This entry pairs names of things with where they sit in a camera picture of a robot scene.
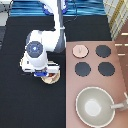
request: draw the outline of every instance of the black mat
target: black mat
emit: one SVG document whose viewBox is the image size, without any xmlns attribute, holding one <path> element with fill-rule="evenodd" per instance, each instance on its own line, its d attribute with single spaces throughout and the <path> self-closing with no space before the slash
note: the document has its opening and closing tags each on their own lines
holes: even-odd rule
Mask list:
<svg viewBox="0 0 128 128">
<path fill-rule="evenodd" d="M 106 58 L 111 55 L 111 49 L 106 45 L 99 45 L 96 48 L 96 54 L 99 57 Z"/>
<path fill-rule="evenodd" d="M 79 62 L 75 65 L 75 72 L 79 76 L 88 76 L 91 72 L 91 67 L 86 62 Z"/>
<path fill-rule="evenodd" d="M 20 76 L 17 66 L 33 29 L 53 28 L 53 17 L 9 17 L 0 51 L 0 128 L 66 128 L 66 60 L 48 53 L 61 67 L 61 78 L 46 85 L 40 78 Z M 107 16 L 79 17 L 65 25 L 67 41 L 111 40 Z"/>
<path fill-rule="evenodd" d="M 112 76 L 115 73 L 114 66 L 109 62 L 100 63 L 98 70 L 103 76 Z"/>
</svg>

